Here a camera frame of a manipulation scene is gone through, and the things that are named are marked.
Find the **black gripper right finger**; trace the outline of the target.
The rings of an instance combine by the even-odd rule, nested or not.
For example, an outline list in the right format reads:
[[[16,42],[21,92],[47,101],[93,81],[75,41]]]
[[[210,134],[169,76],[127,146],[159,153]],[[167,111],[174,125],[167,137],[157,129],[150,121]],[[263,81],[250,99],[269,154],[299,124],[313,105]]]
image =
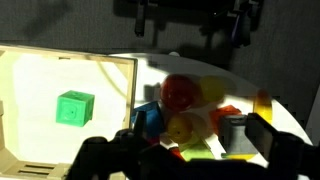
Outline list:
[[[277,130],[257,113],[249,113],[246,122],[246,137],[259,153],[258,161],[265,167],[269,164],[270,152]]]

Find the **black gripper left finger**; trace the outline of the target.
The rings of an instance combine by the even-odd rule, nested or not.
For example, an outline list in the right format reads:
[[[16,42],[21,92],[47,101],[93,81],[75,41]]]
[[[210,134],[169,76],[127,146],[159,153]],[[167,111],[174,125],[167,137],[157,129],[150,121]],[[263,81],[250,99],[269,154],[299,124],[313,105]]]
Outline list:
[[[134,134],[138,137],[142,137],[146,130],[146,117],[145,111],[138,111],[135,117],[135,123],[133,127]]]

